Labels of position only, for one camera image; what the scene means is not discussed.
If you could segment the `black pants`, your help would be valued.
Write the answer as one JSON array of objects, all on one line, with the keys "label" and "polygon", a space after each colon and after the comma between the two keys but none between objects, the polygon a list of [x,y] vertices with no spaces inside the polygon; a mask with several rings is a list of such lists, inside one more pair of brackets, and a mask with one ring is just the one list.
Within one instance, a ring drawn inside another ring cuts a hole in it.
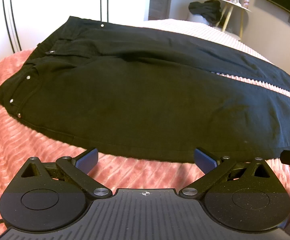
[{"label": "black pants", "polygon": [[290,75],[188,35],[70,17],[0,86],[0,104],[55,140],[187,163],[290,150]]}]

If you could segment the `pink ribbed bed blanket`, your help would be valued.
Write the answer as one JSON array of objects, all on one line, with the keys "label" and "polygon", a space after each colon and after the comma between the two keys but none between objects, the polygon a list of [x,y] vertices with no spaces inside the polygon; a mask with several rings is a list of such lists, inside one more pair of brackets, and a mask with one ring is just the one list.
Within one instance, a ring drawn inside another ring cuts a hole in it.
[{"label": "pink ribbed bed blanket", "polygon": [[[202,23],[168,19],[141,22],[138,26],[203,38],[268,61],[235,38]],[[21,51],[0,61],[0,85],[21,68],[31,52],[32,49]],[[63,155],[74,156],[83,151],[82,148],[55,141],[23,126],[0,105],[0,196],[30,156],[38,156],[41,161],[49,162]],[[290,167],[280,163],[279,159],[267,160],[267,163],[290,195]],[[203,173],[190,163],[137,160],[100,153],[99,163],[90,175],[114,192],[118,187],[166,187],[179,190],[200,178]]]}]

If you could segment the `white laundry basket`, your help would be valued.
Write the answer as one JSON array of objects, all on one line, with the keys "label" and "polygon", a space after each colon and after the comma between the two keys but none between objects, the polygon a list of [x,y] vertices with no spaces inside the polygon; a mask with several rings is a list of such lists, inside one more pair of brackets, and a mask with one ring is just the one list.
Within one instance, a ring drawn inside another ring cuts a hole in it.
[{"label": "white laundry basket", "polygon": [[187,20],[189,22],[197,22],[197,23],[202,23],[205,25],[210,25],[210,23],[206,20],[206,18],[204,18],[203,16],[201,16],[199,14],[193,15],[192,13],[189,13]]}]

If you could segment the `black clothes pile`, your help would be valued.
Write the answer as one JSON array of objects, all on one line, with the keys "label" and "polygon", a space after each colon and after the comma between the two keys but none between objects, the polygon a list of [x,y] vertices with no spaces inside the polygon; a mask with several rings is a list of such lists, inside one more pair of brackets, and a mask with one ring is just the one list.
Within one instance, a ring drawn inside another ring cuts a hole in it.
[{"label": "black clothes pile", "polygon": [[200,15],[212,25],[216,25],[221,18],[219,0],[207,0],[204,3],[198,1],[191,2],[188,9],[192,15]]}]

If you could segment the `white wardrobe with black stripes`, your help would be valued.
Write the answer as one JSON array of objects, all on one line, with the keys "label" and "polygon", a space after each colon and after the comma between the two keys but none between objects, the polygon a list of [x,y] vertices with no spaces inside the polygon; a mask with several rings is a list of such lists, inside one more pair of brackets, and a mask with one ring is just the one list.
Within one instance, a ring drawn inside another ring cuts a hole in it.
[{"label": "white wardrobe with black stripes", "polygon": [[69,16],[132,25],[148,19],[150,0],[0,0],[0,59],[34,48]]}]

